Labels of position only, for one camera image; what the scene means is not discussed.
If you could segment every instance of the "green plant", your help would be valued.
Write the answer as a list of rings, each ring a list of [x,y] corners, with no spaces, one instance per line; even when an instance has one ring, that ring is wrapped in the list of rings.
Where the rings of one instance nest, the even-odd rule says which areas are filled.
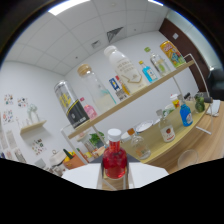
[[[99,134],[102,136],[102,138],[104,139],[104,134],[102,132],[99,131]],[[90,134],[91,135],[91,138],[89,139],[89,141],[94,145],[96,146],[97,142],[98,141],[101,141],[101,139],[99,138],[99,136],[94,133],[94,134]]]

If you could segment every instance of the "wall shelf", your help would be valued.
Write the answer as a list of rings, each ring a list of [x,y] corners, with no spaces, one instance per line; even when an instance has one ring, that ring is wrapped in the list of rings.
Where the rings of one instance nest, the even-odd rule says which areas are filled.
[[[139,90],[138,92],[136,92],[135,94],[133,94],[132,96],[128,97],[126,100],[120,102],[119,104],[117,104],[116,106],[114,106],[113,108],[111,108],[110,110],[106,111],[105,113],[99,115],[98,117],[96,117],[94,120],[88,122],[88,123],[84,123],[82,126],[77,127],[75,129],[75,131],[73,133],[71,133],[70,135],[68,135],[69,139],[74,138],[76,135],[80,134],[81,132],[83,132],[84,130],[92,127],[93,125],[97,124],[98,122],[102,121],[103,119],[105,119],[106,117],[110,116],[111,114],[115,113],[116,111],[120,110],[121,108],[125,107],[126,105],[128,105],[129,103],[133,102],[134,100],[138,99],[139,97],[143,96],[144,94],[146,94],[147,92],[149,92],[150,90],[154,89],[155,87],[161,85],[162,83],[164,83],[165,81],[167,81],[168,79],[174,77],[175,75],[177,75],[178,73],[180,73],[181,71],[183,71],[184,69],[188,68],[189,66],[193,65],[194,61],[191,60],[183,65],[181,65],[180,67],[178,67],[176,70],[170,72],[168,75],[166,75],[165,77],[160,78],[159,80],[157,80],[156,82],[150,84],[149,86]]]
[[[26,127],[23,127],[20,129],[20,135],[23,134],[23,133],[26,133],[28,131],[31,131],[33,129],[36,129],[38,127],[41,127],[44,125],[44,123],[46,123],[47,121],[41,121],[41,122],[38,122],[38,123],[35,123],[35,124],[32,124],[32,125],[28,125]]]

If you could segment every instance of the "red bottle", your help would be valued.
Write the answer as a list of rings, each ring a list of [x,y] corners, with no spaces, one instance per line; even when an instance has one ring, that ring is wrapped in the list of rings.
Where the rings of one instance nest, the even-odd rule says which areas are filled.
[[[109,147],[103,153],[103,166],[106,175],[111,179],[119,179],[125,174],[127,165],[126,151],[120,147],[121,131],[108,131]]]

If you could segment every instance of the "blue bottle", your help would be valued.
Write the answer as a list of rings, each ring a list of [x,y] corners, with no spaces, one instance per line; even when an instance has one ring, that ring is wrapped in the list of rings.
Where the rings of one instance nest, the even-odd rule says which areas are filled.
[[[182,118],[183,125],[185,127],[190,126],[193,123],[192,114],[190,108],[186,105],[183,96],[178,95],[178,100],[180,101],[180,116]]]
[[[149,66],[146,66],[143,61],[140,61],[139,64],[142,66],[142,72],[144,73],[144,75],[146,76],[146,78],[149,80],[150,83],[153,83],[156,80],[158,80],[157,76]]]

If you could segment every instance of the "ceiling light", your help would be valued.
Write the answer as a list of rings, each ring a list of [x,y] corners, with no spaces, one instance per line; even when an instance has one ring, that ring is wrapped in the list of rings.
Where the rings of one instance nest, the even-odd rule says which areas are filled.
[[[58,15],[59,13],[75,6],[75,5],[79,5],[81,3],[84,2],[88,2],[90,0],[70,0],[70,1],[65,1],[59,5],[56,5],[55,7],[51,8],[48,12],[50,12],[53,15]]]
[[[159,3],[159,2],[154,1],[154,0],[148,0],[148,2],[152,2],[152,3],[155,3],[155,4],[157,4],[157,5],[163,6],[163,4],[162,4],[162,3]]]

